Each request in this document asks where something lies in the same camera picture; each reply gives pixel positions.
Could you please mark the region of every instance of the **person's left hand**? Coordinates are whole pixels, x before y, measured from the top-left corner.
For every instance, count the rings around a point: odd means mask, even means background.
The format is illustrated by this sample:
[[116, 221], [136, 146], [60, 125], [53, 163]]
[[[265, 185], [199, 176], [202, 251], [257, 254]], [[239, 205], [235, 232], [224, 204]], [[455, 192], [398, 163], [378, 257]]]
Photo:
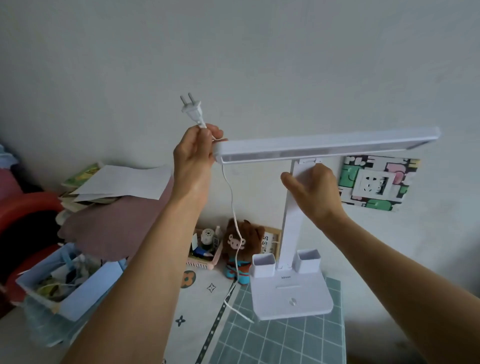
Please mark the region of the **person's left hand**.
[[187, 200], [200, 213], [208, 200], [211, 167], [215, 162], [212, 141], [223, 137], [223, 130], [207, 124], [206, 129], [192, 126], [173, 151], [175, 164], [171, 200]]

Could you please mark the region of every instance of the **pink cover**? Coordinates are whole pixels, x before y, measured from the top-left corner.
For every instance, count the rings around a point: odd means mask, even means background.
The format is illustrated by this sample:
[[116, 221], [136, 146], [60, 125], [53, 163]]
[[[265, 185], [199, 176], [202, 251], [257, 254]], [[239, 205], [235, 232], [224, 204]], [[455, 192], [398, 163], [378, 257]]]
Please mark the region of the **pink cover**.
[[124, 196], [110, 205], [90, 206], [67, 218], [58, 235], [101, 259], [132, 257], [170, 199], [172, 187], [173, 177], [158, 200]]
[[7, 197], [14, 197], [23, 194], [10, 170], [0, 168], [0, 201]]

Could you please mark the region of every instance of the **hand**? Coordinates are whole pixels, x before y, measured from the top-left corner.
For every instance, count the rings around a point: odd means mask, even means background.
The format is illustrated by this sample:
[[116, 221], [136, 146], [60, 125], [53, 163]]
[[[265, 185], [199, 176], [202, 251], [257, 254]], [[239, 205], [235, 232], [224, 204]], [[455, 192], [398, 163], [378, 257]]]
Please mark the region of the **hand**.
[[280, 178], [303, 213], [322, 230], [330, 222], [347, 215], [332, 170], [319, 163], [308, 172], [310, 176], [306, 186], [288, 172], [283, 172]]
[[170, 200], [186, 199], [198, 213], [208, 200], [211, 167], [215, 162], [212, 155], [212, 135], [221, 139], [223, 131], [211, 124], [207, 124], [206, 129], [192, 126], [173, 151], [175, 168]]

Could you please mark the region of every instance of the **power cord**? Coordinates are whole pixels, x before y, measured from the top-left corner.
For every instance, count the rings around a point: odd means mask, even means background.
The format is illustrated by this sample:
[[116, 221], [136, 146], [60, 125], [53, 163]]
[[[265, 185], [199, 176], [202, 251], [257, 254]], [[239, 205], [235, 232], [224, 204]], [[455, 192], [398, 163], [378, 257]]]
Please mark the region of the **power cord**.
[[[196, 123], [201, 129], [205, 129], [207, 126], [205, 125], [205, 122], [204, 122], [204, 118], [203, 118], [203, 113], [202, 113], [202, 108], [200, 107], [200, 104], [202, 103], [201, 101], [195, 101], [192, 97], [192, 94], [189, 92], [188, 93], [188, 97], [190, 98], [190, 101], [191, 103], [187, 103], [185, 102], [185, 99], [183, 98], [183, 96], [180, 96], [182, 102], [183, 102], [183, 108], [181, 109], [182, 112], [186, 112], [187, 115], [190, 117], [190, 119], [193, 120], [194, 123]], [[225, 182], [228, 184], [229, 188], [230, 188], [230, 192], [231, 192], [231, 195], [232, 195], [232, 199], [231, 199], [231, 207], [232, 207], [232, 214], [233, 214], [233, 221], [235, 223], [235, 230], [237, 231], [237, 234], [240, 238], [240, 244], [238, 246], [238, 248], [236, 249], [237, 252], [235, 253], [235, 269], [237, 270], [237, 282], [239, 281], [239, 278], [240, 278], [240, 273], [239, 273], [239, 264], [238, 264], [238, 254], [239, 254], [239, 250], [240, 250], [240, 247], [243, 245], [242, 242], [243, 242], [243, 238], [241, 237], [241, 234], [240, 234], [240, 230], [239, 230], [239, 227], [238, 227], [238, 224], [237, 224], [237, 215], [235, 214], [235, 208], [233, 207], [233, 189], [232, 189], [232, 186], [230, 185], [230, 182], [228, 182], [228, 179], [225, 175], [225, 170], [224, 170], [224, 164], [222, 164], [222, 174], [223, 174], [223, 178], [225, 179]], [[239, 314], [240, 316], [242, 316], [245, 320], [251, 322], [252, 324], [254, 324], [255, 322], [253, 320], [251, 320], [250, 318], [248, 318], [247, 316], [245, 316], [243, 313], [241, 313], [239, 310], [233, 308], [232, 306], [230, 306], [227, 302], [227, 298], [228, 296], [230, 296], [230, 294], [233, 292], [233, 289], [235, 288], [235, 284], [232, 284], [230, 290], [228, 291], [225, 299], [223, 300], [223, 303], [232, 311], [236, 312], [237, 314]]]

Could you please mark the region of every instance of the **white two-prong plug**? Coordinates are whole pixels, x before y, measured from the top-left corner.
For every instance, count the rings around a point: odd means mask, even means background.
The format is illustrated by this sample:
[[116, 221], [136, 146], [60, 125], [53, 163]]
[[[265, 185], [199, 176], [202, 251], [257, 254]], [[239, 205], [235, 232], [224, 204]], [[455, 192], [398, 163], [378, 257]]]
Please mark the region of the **white two-prong plug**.
[[205, 129], [207, 126], [205, 125], [203, 114], [202, 114], [202, 107], [200, 106], [202, 102], [195, 101], [190, 92], [188, 93], [188, 97], [192, 102], [187, 103], [185, 102], [185, 99], [183, 98], [183, 96], [180, 96], [183, 102], [183, 108], [181, 109], [181, 112], [186, 112], [187, 115], [190, 117], [190, 119], [193, 120], [194, 123], [200, 126], [201, 129]]

